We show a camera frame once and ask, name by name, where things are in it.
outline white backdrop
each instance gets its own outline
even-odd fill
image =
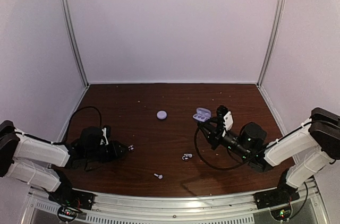
[[[255,83],[276,2],[69,0],[90,83]]]
[[[56,141],[83,92],[60,0],[0,0],[0,63],[0,122]],[[0,223],[18,223],[28,189],[0,178]]]
[[[314,107],[340,115],[340,0],[286,1],[263,85],[288,131]],[[316,176],[333,224],[339,223],[339,177],[338,162]]]

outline metal corner post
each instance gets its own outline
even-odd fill
[[[275,42],[276,42],[276,38],[277,38],[277,34],[278,34],[278,28],[280,25],[280,21],[282,18],[282,14],[283,14],[283,8],[285,5],[286,0],[277,0],[277,4],[276,4],[276,11],[275,11],[275,16],[274,16],[274,21],[273,21],[273,27],[271,29],[271,34],[270,34],[270,38],[269,38],[269,43],[268,43],[268,47],[267,47],[267,51],[266,51],[266,56],[265,56],[265,60],[263,62],[262,65],[262,69],[261,69],[261,73],[259,76],[259,80],[257,82],[257,86],[260,88],[263,84],[263,81],[265,79],[267,70],[268,70],[268,65],[270,62],[270,58],[271,55],[273,53],[274,50],[274,46],[275,46]]]
[[[69,35],[69,40],[70,40],[74,60],[75,60],[78,72],[80,74],[82,84],[84,85],[84,87],[87,87],[89,83],[85,75],[84,67],[83,67],[80,54],[79,54],[79,50],[78,50],[78,46],[77,46],[77,41],[75,39],[74,29],[73,29],[73,25],[71,21],[69,3],[67,0],[61,0],[61,3],[62,3],[64,18],[65,18],[66,30],[67,30],[67,34]]]

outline purple puck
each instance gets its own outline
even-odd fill
[[[168,116],[168,114],[166,113],[166,111],[159,111],[157,113],[157,118],[158,119],[165,119]]]

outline wooden floor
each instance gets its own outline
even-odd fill
[[[290,159],[264,174],[247,165],[232,171],[217,171],[195,154],[193,135],[197,125],[192,115],[197,107],[215,113],[219,105],[225,105],[232,111],[233,131],[237,133],[245,123],[253,121],[267,131],[267,141],[281,136],[255,85],[92,85],[80,107],[87,105],[101,110],[103,124],[113,128],[112,139],[134,144],[135,152],[89,173],[82,169],[64,170],[75,188],[133,196],[221,195],[275,187],[281,173],[293,165]],[[166,120],[156,118],[159,110],[167,111]],[[93,110],[78,113],[71,124],[69,142],[83,128],[97,124]],[[198,141],[202,154],[211,163],[221,167],[235,165],[225,148],[211,150],[202,135]],[[184,153],[193,153],[194,157],[184,162]],[[164,178],[159,180],[154,173]]]

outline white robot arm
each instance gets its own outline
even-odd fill
[[[231,131],[232,123],[231,112],[220,106],[216,118],[198,124],[195,140],[201,130],[213,150],[222,145],[240,156],[243,162],[235,168],[247,163],[258,172],[268,171],[293,155],[310,149],[303,160],[282,173],[276,189],[255,194],[259,209],[287,203],[308,178],[325,165],[340,159],[340,117],[322,108],[315,108],[300,127],[269,144],[264,144],[267,133],[258,124],[246,124],[236,135]]]
[[[51,199],[61,205],[67,202],[84,202],[82,208],[90,209],[93,194],[72,189],[72,184],[60,170],[38,165],[34,161],[57,167],[76,168],[88,160],[109,162],[122,157],[128,147],[109,141],[111,128],[88,127],[79,139],[71,144],[54,143],[25,133],[6,120],[0,124],[0,177],[19,179],[27,184],[42,187]]]

